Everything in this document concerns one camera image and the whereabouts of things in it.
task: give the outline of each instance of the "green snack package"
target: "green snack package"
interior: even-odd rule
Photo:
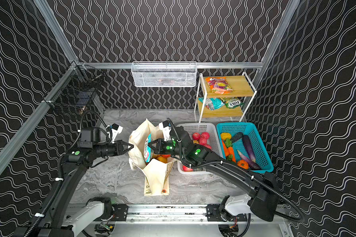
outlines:
[[[242,103],[237,97],[220,98],[227,108],[236,108],[244,103]]]

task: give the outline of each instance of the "black wire basket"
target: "black wire basket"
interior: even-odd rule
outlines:
[[[98,88],[104,79],[103,71],[79,65],[49,102],[54,114],[64,119],[80,120],[85,110],[94,107]]]

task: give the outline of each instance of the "white plastic basket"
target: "white plastic basket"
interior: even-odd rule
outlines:
[[[194,87],[197,63],[133,62],[131,73],[136,87]]]
[[[220,147],[219,137],[215,125],[209,122],[202,122],[202,123],[194,122],[194,123],[177,125],[177,127],[179,126],[182,126],[184,130],[189,133],[191,138],[194,132],[198,132],[200,134],[202,132],[208,132],[209,139],[207,140],[207,144],[209,144],[212,147],[213,152],[223,157],[222,149]],[[211,174],[210,172],[207,171],[183,171],[183,164],[180,161],[177,162],[177,165],[178,165],[178,171],[182,174],[186,174],[186,175]]]

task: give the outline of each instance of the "green leafy vegetable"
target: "green leafy vegetable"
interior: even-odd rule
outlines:
[[[225,144],[225,146],[228,148],[228,147],[232,146],[232,141],[231,141],[229,138],[227,138],[227,139],[224,141],[224,144]]]

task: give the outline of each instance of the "wavy patterned wallpaper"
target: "wavy patterned wallpaper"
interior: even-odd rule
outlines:
[[[80,61],[261,61],[287,0],[48,0]]]
[[[68,66],[33,1],[0,1],[0,151]],[[89,117],[85,126],[94,121]],[[57,176],[57,158],[76,130],[76,122],[49,111],[6,167],[0,176],[0,236],[10,236],[37,212]]]
[[[135,87],[130,70],[103,70],[105,79],[98,92],[105,108],[194,108],[197,86],[185,88]],[[205,69],[206,76],[241,75],[253,79],[256,69]]]
[[[301,1],[258,90],[247,120],[307,214],[294,236],[356,236],[356,0]]]

